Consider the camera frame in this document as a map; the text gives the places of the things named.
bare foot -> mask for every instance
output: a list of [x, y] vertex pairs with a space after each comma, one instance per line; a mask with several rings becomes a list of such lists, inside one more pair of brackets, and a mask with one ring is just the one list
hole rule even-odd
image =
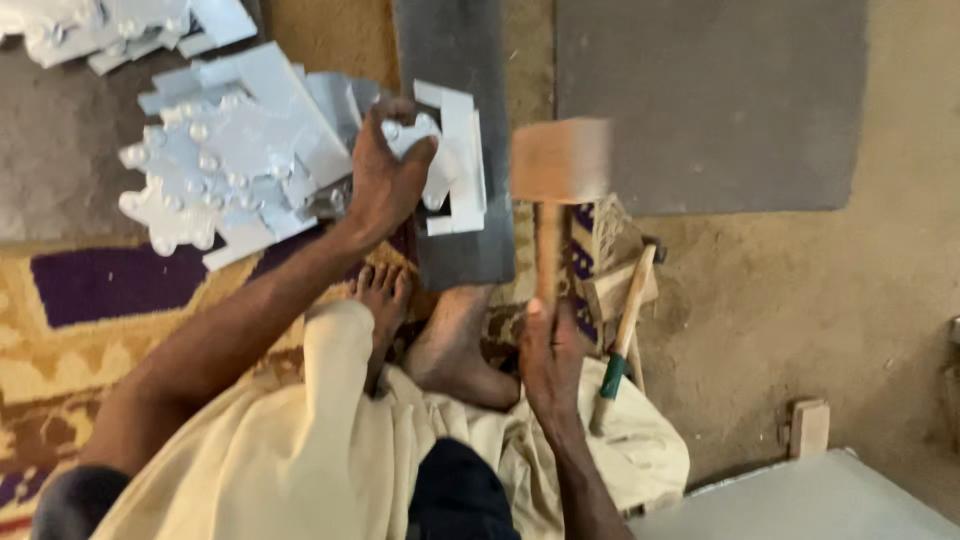
[[387, 351], [394, 342], [396, 329], [407, 316], [410, 304], [410, 273], [397, 265], [380, 263], [373, 268], [364, 266], [356, 280], [350, 283], [350, 298], [373, 312], [373, 352], [367, 364], [364, 391], [373, 395], [380, 377]]
[[480, 355], [480, 331], [492, 285], [446, 291], [406, 357], [403, 371], [424, 391], [470, 405], [507, 410], [519, 400], [519, 381]]

fingers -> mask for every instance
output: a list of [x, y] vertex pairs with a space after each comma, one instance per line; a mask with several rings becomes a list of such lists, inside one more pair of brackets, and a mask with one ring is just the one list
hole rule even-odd
[[405, 114], [410, 114], [417, 109], [417, 105], [405, 97], [392, 97], [381, 99], [373, 104], [367, 114], [373, 114], [375, 120], [382, 122], [386, 118], [394, 118]]
[[572, 356], [584, 355], [584, 341], [577, 329], [577, 318], [570, 302], [562, 301], [557, 304], [557, 331], [554, 343], [558, 350], [568, 352]]
[[361, 130], [360, 138], [364, 136], [371, 137], [374, 144], [373, 148], [378, 149], [385, 155], [389, 155], [392, 159], [394, 153], [390, 151], [390, 146], [387, 145], [387, 139], [383, 136], [383, 129], [380, 128], [380, 124], [387, 118], [398, 118], [410, 114], [415, 109], [416, 105], [414, 105], [414, 102], [403, 97], [382, 99], [374, 103], [373, 106], [370, 107], [370, 110], [367, 111], [367, 116], [364, 117], [363, 130]]
[[527, 320], [520, 337], [520, 350], [524, 354], [541, 355], [549, 350], [550, 332], [553, 321], [550, 320], [543, 301], [534, 298], [527, 303]]
[[423, 191], [423, 187], [426, 185], [426, 173], [430, 168], [433, 157], [437, 155], [437, 144], [435, 136], [426, 136], [411, 146], [410, 150], [407, 150], [407, 153], [403, 156], [401, 165], [403, 176], [408, 180], [416, 179], [419, 181], [422, 179], [420, 185], [414, 186], [419, 191]]

green grip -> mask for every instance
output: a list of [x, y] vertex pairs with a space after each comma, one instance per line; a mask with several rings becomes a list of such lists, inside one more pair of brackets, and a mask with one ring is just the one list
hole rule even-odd
[[618, 353], [610, 353], [607, 362], [607, 373], [603, 375], [603, 384], [600, 385], [600, 397], [608, 400], [616, 399], [616, 392], [620, 389], [620, 378], [627, 369], [627, 360]]

beige cloth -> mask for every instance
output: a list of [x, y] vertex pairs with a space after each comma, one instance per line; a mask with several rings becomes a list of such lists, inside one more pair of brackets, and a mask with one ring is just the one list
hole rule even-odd
[[[525, 400], [509, 414], [424, 394], [388, 367], [363, 393], [373, 318], [353, 301], [307, 314], [304, 384], [238, 383], [190, 420], [131, 482], [93, 535], [171, 540], [402, 539], [417, 469], [438, 437], [497, 472], [524, 538], [562, 538], [554, 457]], [[604, 366], [587, 359], [589, 418]], [[628, 381], [605, 440], [589, 447], [617, 507], [684, 489], [686, 446]]]

hammer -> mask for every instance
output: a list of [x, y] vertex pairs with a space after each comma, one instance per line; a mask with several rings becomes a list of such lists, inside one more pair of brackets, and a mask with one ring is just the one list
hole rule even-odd
[[514, 132], [515, 200], [539, 203], [537, 297], [553, 312], [563, 238], [563, 205], [602, 199], [610, 185], [611, 124], [602, 118], [541, 122]]
[[[590, 432], [594, 435], [604, 434], [604, 423], [613, 408], [617, 391], [620, 389], [620, 378], [626, 369], [626, 356], [630, 350], [630, 343], [636, 331], [636, 319], [643, 304], [643, 287], [647, 285], [653, 274], [654, 264], [663, 264], [666, 260], [666, 248], [659, 238], [644, 236], [646, 244], [640, 261], [636, 264], [634, 277], [630, 282], [630, 292], [627, 293], [626, 306], [623, 309], [623, 318], [616, 331], [616, 340], [610, 351], [610, 360], [607, 362], [607, 371], [604, 373], [603, 383], [597, 392], [594, 401], [593, 416], [590, 418]], [[636, 373], [637, 380], [642, 380], [642, 374]]]

